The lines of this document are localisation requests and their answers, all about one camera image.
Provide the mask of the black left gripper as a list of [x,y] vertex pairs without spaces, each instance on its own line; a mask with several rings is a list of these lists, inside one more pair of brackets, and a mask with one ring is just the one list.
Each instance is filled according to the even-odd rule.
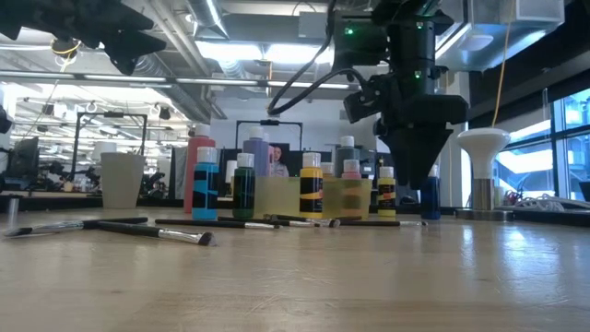
[[[8,39],[15,41],[26,27],[58,39],[103,42],[112,64],[126,76],[134,73],[142,56],[166,48],[161,39],[130,31],[153,26],[152,19],[121,0],[0,0],[0,34]],[[122,31],[112,36],[110,30]]]

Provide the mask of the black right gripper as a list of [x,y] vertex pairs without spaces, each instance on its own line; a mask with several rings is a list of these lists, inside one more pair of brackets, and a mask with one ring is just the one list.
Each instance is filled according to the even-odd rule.
[[394,70],[373,77],[376,97],[373,106],[381,114],[373,132],[384,135],[381,140],[390,149],[399,184],[409,185],[413,190],[419,190],[429,177],[453,131],[405,127],[455,125],[465,121],[468,111],[468,103],[462,96],[434,92],[440,74],[439,67],[426,67]]

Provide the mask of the small dark blue paint bottle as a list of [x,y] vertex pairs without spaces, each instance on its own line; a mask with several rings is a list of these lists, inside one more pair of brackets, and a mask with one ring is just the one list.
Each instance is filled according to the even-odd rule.
[[420,188],[420,216],[423,219],[441,218],[439,166],[433,164]]

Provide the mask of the small pink paint bottle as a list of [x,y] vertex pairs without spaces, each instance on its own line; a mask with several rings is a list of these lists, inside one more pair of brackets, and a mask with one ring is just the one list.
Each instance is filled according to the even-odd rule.
[[358,160],[344,160],[343,172],[343,203],[345,216],[359,216],[361,210],[361,174]]

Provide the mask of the tall grey paint bottle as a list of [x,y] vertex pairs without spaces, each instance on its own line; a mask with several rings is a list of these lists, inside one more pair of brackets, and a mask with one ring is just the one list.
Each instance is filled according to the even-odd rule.
[[354,136],[342,136],[335,154],[335,176],[340,177],[344,172],[344,160],[359,160],[360,151],[355,146]]

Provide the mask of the tall lavender paint bottle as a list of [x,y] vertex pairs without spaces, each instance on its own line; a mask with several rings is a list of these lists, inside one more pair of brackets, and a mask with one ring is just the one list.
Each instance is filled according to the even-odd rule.
[[267,177],[269,174],[269,142],[262,126],[252,126],[249,137],[242,143],[242,151],[254,155],[254,171],[256,176]]

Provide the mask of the small yellow paint bottle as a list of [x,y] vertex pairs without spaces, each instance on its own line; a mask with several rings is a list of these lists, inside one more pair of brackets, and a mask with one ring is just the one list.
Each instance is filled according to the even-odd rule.
[[300,213],[304,218],[323,216],[323,171],[321,155],[317,152],[302,154],[300,171]]
[[380,217],[394,219],[396,216],[396,189],[395,173],[393,167],[382,166],[379,169],[377,189],[378,215]]

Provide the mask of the tall red paint bottle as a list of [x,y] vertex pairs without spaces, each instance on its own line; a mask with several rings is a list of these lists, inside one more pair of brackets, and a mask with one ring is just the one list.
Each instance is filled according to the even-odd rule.
[[209,124],[198,123],[195,125],[193,132],[194,134],[188,139],[185,163],[183,212],[186,214],[192,213],[194,169],[197,163],[197,150],[200,147],[213,148],[216,146],[215,141],[210,137]]

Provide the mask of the small cyan paint bottle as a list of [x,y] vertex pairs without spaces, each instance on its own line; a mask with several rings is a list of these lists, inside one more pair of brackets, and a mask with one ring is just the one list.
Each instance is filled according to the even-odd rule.
[[217,150],[199,147],[194,167],[193,219],[213,220],[218,217],[218,175]]

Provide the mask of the small green paint bottle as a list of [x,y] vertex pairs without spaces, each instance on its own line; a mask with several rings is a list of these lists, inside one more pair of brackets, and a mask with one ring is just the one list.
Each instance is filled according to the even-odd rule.
[[237,155],[237,169],[234,171],[233,184],[233,217],[252,219],[255,189],[254,154],[239,153]]

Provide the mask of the white dome-top metal stand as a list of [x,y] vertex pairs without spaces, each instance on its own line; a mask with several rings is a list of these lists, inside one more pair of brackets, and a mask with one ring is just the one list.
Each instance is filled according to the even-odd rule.
[[469,156],[472,168],[471,207],[455,212],[458,219],[511,221],[513,213],[496,209],[493,162],[510,142],[510,135],[497,128],[475,128],[457,136],[457,143]]

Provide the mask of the long ceiling light bar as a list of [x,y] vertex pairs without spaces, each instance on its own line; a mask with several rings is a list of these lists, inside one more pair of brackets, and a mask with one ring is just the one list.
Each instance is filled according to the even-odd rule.
[[57,73],[57,72],[28,72],[0,70],[0,81],[24,81],[24,80],[60,80],[60,81],[88,81],[127,84],[131,86],[160,87],[181,84],[224,86],[224,87],[258,87],[258,88],[282,88],[285,81],[278,80],[252,80],[229,78],[202,78],[202,77],[133,77],[81,73]]

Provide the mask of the person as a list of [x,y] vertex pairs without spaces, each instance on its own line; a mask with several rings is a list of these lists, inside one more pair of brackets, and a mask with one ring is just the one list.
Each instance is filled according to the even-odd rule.
[[283,160],[281,147],[273,147],[273,161],[271,163],[271,172],[273,177],[289,177],[289,169]]

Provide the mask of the white cup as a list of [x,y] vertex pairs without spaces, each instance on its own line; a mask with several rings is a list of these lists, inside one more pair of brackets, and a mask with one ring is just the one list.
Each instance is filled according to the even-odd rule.
[[142,155],[119,152],[104,152],[100,157],[103,207],[135,208],[146,158]]

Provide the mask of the dark computer monitor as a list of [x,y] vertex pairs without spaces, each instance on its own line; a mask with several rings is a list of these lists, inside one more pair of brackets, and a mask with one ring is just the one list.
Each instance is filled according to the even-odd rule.
[[6,170],[8,178],[32,179],[38,174],[39,139],[37,137],[18,141],[12,149]]

